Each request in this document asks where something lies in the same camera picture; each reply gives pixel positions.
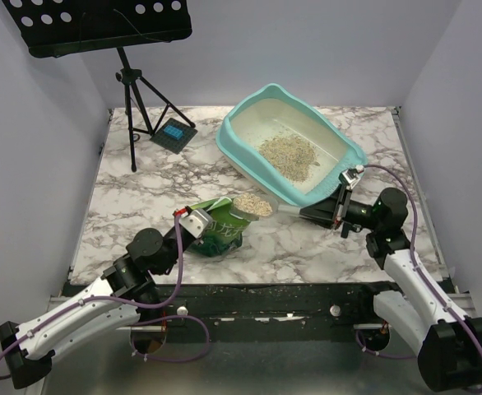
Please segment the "green litter bag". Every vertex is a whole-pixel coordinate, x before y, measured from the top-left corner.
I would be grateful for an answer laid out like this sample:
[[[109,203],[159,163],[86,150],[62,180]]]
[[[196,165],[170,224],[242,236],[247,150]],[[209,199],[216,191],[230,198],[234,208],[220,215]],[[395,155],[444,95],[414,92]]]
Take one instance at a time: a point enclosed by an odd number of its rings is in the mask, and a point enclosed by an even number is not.
[[[193,244],[188,250],[201,256],[213,258],[232,252],[243,244],[243,232],[250,222],[230,213],[232,199],[218,197],[192,205],[192,209],[201,208],[213,219],[202,236],[202,241]]]

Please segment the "black bag clip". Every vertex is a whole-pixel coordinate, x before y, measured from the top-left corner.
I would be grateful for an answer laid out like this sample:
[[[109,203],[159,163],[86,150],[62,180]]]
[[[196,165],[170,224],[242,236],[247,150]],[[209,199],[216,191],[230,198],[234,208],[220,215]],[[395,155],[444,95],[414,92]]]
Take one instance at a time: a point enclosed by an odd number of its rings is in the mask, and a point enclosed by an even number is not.
[[[341,238],[347,239],[351,230],[352,230],[352,225],[348,222],[344,222],[341,227]]]

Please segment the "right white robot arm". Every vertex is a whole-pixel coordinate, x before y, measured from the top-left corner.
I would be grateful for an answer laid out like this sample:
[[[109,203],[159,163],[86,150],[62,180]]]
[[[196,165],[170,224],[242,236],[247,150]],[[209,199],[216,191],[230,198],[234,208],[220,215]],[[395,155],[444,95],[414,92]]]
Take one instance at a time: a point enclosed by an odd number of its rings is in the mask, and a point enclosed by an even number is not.
[[[385,188],[373,205],[351,200],[339,187],[330,197],[299,210],[325,228],[366,229],[368,255],[398,285],[361,297],[356,312],[365,322],[389,323],[415,353],[420,375],[434,392],[464,389],[482,393],[482,318],[472,318],[431,277],[402,229],[408,197]]]

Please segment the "clear plastic scoop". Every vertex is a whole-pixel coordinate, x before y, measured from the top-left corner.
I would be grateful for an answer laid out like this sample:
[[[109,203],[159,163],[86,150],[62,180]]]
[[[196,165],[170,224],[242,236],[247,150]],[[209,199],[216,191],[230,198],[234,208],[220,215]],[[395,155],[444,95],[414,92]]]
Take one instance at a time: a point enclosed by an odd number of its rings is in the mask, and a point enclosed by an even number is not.
[[[232,199],[229,213],[246,221],[259,221],[278,214],[299,217],[300,208],[279,203],[266,194],[243,193]]]

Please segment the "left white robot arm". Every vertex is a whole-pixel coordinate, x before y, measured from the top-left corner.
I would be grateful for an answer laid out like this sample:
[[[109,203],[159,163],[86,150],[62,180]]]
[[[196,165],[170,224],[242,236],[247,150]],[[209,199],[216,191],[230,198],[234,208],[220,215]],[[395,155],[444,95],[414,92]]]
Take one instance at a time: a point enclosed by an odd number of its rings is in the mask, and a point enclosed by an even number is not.
[[[100,315],[132,306],[132,320],[153,324],[170,299],[160,300],[152,279],[183,264],[183,253],[202,237],[202,225],[175,224],[166,235],[140,230],[127,245],[127,252],[93,283],[66,303],[29,323],[7,321],[0,325],[0,361],[5,361],[16,389],[27,388],[52,369],[58,343]]]

